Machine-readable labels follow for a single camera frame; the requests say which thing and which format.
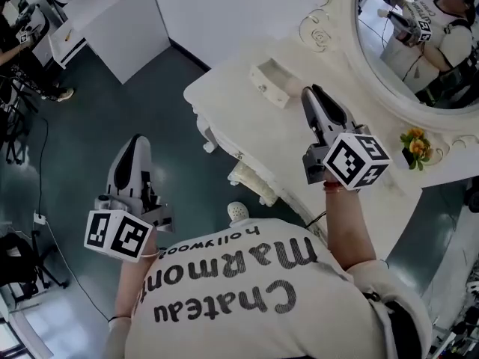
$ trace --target bracelet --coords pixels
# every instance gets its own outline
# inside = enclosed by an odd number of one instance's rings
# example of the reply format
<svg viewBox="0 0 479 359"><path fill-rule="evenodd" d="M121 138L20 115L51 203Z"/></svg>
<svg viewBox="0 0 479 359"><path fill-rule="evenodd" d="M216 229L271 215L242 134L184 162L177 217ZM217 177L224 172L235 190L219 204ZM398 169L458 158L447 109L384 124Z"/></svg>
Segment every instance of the bracelet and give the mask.
<svg viewBox="0 0 479 359"><path fill-rule="evenodd" d="M142 254L140 257L141 258L153 258L153 257L157 257L159 256L159 254L161 253L162 251L160 249L156 250L156 253L155 254Z"/></svg>
<svg viewBox="0 0 479 359"><path fill-rule="evenodd" d="M323 190L327 194L339 193L340 191L343 191L345 189L344 186L340 182L327 182L327 181L325 181L323 185L324 185Z"/></svg>

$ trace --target hand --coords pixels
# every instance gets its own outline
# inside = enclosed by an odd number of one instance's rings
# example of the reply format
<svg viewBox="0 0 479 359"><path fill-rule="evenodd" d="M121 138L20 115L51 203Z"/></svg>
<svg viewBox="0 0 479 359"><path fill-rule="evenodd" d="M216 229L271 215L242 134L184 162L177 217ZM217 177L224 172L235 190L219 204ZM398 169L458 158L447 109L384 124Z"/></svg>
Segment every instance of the hand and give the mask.
<svg viewBox="0 0 479 359"><path fill-rule="evenodd" d="M396 35L396 38L402 42L406 38L406 36L407 36L407 32L401 31Z"/></svg>
<svg viewBox="0 0 479 359"><path fill-rule="evenodd" d="M32 45L33 45L33 39L31 38L31 36L28 36L28 39L24 43L20 44L20 50L23 50L25 48L30 48Z"/></svg>

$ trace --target white wall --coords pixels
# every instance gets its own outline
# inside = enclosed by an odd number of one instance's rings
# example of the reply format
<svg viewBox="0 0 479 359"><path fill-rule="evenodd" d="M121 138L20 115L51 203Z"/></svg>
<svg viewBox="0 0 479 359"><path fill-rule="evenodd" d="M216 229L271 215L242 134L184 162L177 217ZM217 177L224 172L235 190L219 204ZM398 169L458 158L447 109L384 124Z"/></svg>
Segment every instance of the white wall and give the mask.
<svg viewBox="0 0 479 359"><path fill-rule="evenodd" d="M157 0L171 39L209 66L251 37L282 37L320 0Z"/></svg>

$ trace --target black cable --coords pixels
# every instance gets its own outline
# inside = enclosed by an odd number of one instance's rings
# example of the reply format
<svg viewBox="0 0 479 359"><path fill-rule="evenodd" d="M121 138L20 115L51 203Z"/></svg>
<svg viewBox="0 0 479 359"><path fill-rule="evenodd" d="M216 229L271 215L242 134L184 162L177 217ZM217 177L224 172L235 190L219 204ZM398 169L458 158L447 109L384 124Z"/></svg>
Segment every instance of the black cable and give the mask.
<svg viewBox="0 0 479 359"><path fill-rule="evenodd" d="M322 212L319 214L313 221L311 221L309 224L306 225L305 229L308 229L314 222L318 222L322 217L326 215L326 212Z"/></svg>
<svg viewBox="0 0 479 359"><path fill-rule="evenodd" d="M389 17L386 19L386 23L384 24L384 28L382 29L382 35L381 35L381 41L382 41L382 48L385 49L386 47L384 46L384 32L386 32L386 26L388 25Z"/></svg>
<svg viewBox="0 0 479 359"><path fill-rule="evenodd" d="M375 34L377 34L377 36L379 38L381 38L381 35L379 33L377 33L376 31L374 31L374 29L372 29L368 24L366 24L364 21L362 21L361 19L358 19L360 22L362 22L364 25L366 25L371 31L373 31Z"/></svg>
<svg viewBox="0 0 479 359"><path fill-rule="evenodd" d="M414 61L412 63L412 65L409 67L409 69L407 70L406 74L404 75L403 79L401 80L402 82L404 82L404 80L406 79L407 75L409 74L409 72L411 72L411 69L412 67L414 67L416 65L416 63L419 61L419 59L424 56L424 55L420 55L418 58L416 58L416 61Z"/></svg>
<svg viewBox="0 0 479 359"><path fill-rule="evenodd" d="M43 158L43 151L45 150L46 140L48 140L48 121L43 117L41 117L41 119L45 121L45 124L46 124L46 136L45 136L45 141L43 142L42 151L40 153L40 164L38 167L38 175L40 176L40 195L38 197L37 214L41 214L40 205L42 203L42 158Z"/></svg>
<svg viewBox="0 0 479 359"><path fill-rule="evenodd" d="M53 234L53 230L52 228L50 227L50 224L48 223L48 221L46 222L46 226L48 226L49 230L50 230L50 234L52 234L52 238L53 238L53 241L55 242L55 245L57 246L58 248L58 252L59 254L61 255L61 258L63 259L64 263L65 263L65 266L67 267L68 271L71 273L73 279L75 280L76 284L79 285L80 289L82 289L83 293L87 296L88 300L90 301L90 303L93 305L93 307L95 307L97 309L97 311L102 314L103 318L105 318L105 320L107 322L109 322L109 319L106 317L106 315L104 313L102 313L102 311L98 308L97 305L95 305L95 302L93 302L93 299L90 298L89 294L86 292L86 290L83 288L83 286L80 284L80 281L78 280L78 278L76 277L76 275L73 273L73 270L71 269L70 265L68 264L67 260L65 259L65 256L63 255L63 253L61 252L61 249L60 249L60 246L58 246L58 242L57 242L57 239L55 238L55 235Z"/></svg>

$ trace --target artificial flower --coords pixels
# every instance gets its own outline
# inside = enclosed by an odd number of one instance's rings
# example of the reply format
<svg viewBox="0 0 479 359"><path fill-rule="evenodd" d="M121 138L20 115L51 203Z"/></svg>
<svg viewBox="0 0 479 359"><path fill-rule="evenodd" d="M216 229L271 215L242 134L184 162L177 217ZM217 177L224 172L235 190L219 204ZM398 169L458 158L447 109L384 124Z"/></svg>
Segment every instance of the artificial flower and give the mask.
<svg viewBox="0 0 479 359"><path fill-rule="evenodd" d="M421 128L411 128L408 132L407 135L412 135L414 138L420 138L424 136L424 130Z"/></svg>
<svg viewBox="0 0 479 359"><path fill-rule="evenodd" d="M424 152L424 142L421 140L412 140L409 144L409 152L422 156Z"/></svg>

